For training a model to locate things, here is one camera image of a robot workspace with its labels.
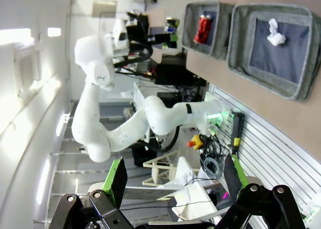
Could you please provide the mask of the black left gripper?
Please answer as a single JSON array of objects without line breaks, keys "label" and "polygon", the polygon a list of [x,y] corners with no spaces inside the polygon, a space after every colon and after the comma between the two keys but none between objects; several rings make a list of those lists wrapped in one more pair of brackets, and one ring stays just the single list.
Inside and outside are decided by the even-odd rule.
[{"label": "black left gripper", "polygon": [[149,35],[148,16],[135,13],[126,14],[128,15],[126,29],[129,40],[148,46],[163,44],[165,42],[176,42],[178,40],[177,34],[173,33]]}]

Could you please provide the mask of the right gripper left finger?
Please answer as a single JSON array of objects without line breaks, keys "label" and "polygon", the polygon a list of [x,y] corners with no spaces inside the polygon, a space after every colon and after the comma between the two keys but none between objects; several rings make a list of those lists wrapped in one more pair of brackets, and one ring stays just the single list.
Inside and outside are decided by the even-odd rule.
[{"label": "right gripper left finger", "polygon": [[56,208],[49,228],[133,228],[120,211],[127,171],[124,159],[116,159],[100,189],[80,197],[75,193],[64,194]]}]

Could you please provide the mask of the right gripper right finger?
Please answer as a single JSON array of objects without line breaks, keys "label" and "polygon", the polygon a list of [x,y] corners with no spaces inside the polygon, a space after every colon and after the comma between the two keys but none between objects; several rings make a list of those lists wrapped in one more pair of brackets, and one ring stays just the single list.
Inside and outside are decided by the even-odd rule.
[{"label": "right gripper right finger", "polygon": [[234,154],[226,156],[223,174],[233,204],[215,228],[242,228],[252,216],[262,217],[268,228],[305,228],[288,186],[269,190],[249,182]]}]

